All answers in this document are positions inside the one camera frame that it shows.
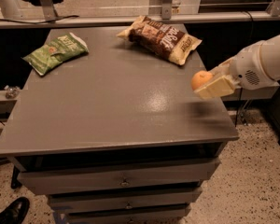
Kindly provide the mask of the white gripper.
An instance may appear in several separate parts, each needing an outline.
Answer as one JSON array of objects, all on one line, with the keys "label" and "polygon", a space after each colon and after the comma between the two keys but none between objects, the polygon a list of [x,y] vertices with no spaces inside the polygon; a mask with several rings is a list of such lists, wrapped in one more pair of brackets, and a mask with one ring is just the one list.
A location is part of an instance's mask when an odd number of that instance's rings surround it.
[{"label": "white gripper", "polygon": [[277,56],[275,44],[266,41],[252,44],[211,69],[213,77],[194,92],[202,99],[233,94],[236,82],[232,77],[247,90],[272,86],[277,81],[277,69],[274,67]]}]

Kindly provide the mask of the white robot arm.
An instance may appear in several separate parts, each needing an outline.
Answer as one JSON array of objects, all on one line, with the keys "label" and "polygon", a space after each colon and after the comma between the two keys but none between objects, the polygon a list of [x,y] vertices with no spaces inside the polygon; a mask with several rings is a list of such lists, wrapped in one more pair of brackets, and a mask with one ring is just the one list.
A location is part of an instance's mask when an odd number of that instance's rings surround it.
[{"label": "white robot arm", "polygon": [[231,95],[237,87],[257,90],[279,80],[280,35],[277,35],[241,49],[210,71],[197,72],[191,87],[202,99],[210,99]]}]

